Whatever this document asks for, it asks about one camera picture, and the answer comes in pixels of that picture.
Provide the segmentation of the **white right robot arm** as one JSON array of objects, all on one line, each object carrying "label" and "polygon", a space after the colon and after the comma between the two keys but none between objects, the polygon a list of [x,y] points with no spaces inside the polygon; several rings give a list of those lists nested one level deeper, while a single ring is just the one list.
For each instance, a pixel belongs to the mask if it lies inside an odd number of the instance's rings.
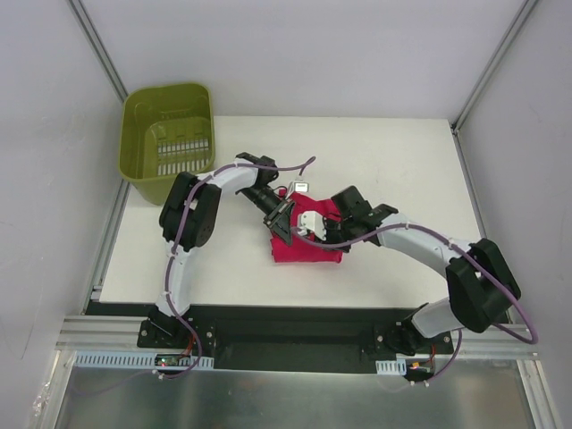
[{"label": "white right robot arm", "polygon": [[325,223],[326,243],[343,251],[355,240],[389,248],[447,282],[446,298],[423,304],[383,334],[388,349],[413,356],[445,332],[467,328],[482,333],[520,299],[521,290],[495,242],[448,239],[395,207],[371,206],[354,186],[335,194],[332,202],[339,218]]}]

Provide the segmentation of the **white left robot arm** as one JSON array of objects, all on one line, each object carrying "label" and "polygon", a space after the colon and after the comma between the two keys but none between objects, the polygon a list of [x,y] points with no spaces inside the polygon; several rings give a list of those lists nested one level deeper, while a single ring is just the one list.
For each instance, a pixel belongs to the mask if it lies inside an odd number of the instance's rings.
[{"label": "white left robot arm", "polygon": [[181,172],[175,178],[159,216],[167,265],[163,289],[140,326],[138,346],[182,348],[197,338],[182,318],[191,306],[191,286],[198,250],[211,238],[221,198],[241,194],[263,214],[264,226],[284,244],[293,242],[290,219],[294,202],[270,187],[280,172],[268,156],[243,152],[213,172]]}]

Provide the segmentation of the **pink t shirt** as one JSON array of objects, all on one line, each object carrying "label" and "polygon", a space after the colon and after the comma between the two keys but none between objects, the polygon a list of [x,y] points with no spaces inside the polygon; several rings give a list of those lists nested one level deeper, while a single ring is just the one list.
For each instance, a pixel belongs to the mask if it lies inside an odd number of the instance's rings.
[{"label": "pink t shirt", "polygon": [[[316,211],[327,219],[339,221],[340,212],[330,199],[314,200],[302,193],[291,195],[295,202],[290,224],[297,225],[298,215],[306,211]],[[308,245],[299,239],[293,239],[288,246],[275,233],[271,234],[271,253],[275,263],[340,263],[343,252],[341,250],[326,250]]]}]

